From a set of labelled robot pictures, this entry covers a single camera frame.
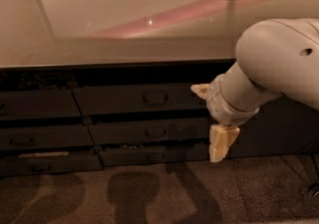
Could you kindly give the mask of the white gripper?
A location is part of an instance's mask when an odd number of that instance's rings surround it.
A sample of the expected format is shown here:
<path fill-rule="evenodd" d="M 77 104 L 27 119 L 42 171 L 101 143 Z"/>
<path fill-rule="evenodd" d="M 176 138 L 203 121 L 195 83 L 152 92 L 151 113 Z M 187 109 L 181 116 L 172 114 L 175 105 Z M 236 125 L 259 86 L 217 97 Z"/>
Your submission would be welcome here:
<path fill-rule="evenodd" d="M 209 160 L 220 162 L 225 159 L 230 147 L 240 134 L 239 126 L 246 123 L 259 112 L 240 111 L 229 104 L 223 97 L 220 82 L 223 74 L 217 76 L 210 84 L 198 84 L 190 87 L 191 91 L 205 100 L 210 115 L 220 124 L 214 124 L 209 130 Z"/>

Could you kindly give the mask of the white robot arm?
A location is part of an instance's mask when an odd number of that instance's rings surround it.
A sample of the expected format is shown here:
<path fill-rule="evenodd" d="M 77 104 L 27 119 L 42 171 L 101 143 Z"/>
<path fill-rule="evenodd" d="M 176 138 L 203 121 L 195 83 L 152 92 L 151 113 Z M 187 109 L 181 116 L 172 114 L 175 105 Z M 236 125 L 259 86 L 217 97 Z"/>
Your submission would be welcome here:
<path fill-rule="evenodd" d="M 319 20 L 272 19 L 248 27 L 235 47 L 235 63 L 209 84 L 190 87 L 215 120 L 209 160 L 225 159 L 240 126 L 282 96 L 319 110 Z"/>

